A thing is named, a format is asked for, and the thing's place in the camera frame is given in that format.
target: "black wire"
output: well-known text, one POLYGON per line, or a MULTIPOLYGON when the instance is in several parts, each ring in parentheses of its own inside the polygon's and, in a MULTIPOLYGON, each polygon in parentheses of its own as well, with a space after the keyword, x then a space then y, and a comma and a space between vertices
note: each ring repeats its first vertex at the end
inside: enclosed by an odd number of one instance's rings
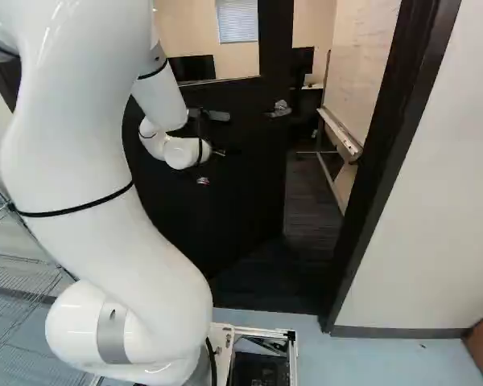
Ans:
POLYGON ((209 362, 211 363, 211 386, 218 386, 217 361, 215 360, 215 351, 213 351, 209 338, 206 338, 206 346, 208 347, 209 362))

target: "beige wall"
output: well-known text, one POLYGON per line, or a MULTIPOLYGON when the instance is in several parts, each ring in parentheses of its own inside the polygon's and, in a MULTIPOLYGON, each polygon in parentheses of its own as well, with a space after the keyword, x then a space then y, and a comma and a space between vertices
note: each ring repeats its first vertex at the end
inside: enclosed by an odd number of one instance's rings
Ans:
POLYGON ((483 0, 463 0, 336 324, 467 328, 482 317, 483 0))
POLYGON ((155 6, 167 56, 213 55, 218 79, 259 75, 258 43, 218 43, 214 0, 157 0, 155 6))
MULTIPOLYGON (((156 0, 155 21, 168 56, 213 55, 217 78, 259 75, 258 43, 218 43, 215 0, 156 0)), ((312 83, 324 78, 335 0, 295 0, 293 47, 315 46, 312 83)))
POLYGON ((295 0, 293 47, 315 47, 309 83, 323 83, 328 51, 332 45, 336 0, 295 0))

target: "door frame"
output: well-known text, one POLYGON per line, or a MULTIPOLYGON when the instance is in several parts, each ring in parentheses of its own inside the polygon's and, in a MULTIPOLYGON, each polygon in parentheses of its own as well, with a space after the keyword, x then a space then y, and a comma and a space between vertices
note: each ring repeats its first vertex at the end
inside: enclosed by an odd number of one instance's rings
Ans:
POLYGON ((336 280, 319 315, 331 332, 415 136, 461 0, 402 0, 381 89, 334 250, 336 280))

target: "baseboard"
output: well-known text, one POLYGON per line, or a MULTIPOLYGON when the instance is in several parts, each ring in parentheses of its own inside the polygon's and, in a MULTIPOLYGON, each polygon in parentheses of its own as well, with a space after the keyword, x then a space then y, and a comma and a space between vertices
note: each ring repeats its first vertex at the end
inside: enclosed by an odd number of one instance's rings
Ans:
POLYGON ((369 339, 459 339, 467 328, 378 328, 334 326, 331 336, 369 339))

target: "metal rack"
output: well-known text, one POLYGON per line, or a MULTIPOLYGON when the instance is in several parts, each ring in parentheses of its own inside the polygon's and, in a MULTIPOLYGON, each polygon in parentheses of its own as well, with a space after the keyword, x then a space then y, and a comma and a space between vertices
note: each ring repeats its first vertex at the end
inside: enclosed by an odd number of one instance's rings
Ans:
MULTIPOLYGON (((22 220, 9 209, 9 200, 0 189, 0 225, 6 221, 10 222, 8 226, 25 232, 39 246, 40 254, 44 253, 22 220)), ((101 382, 100 377, 61 362, 44 341, 48 299, 61 291, 64 279, 68 282, 62 268, 49 258, 41 261, 0 253, 0 385, 81 386, 101 382), (37 329, 35 345, 30 344, 34 341, 28 336, 32 326, 37 329)))

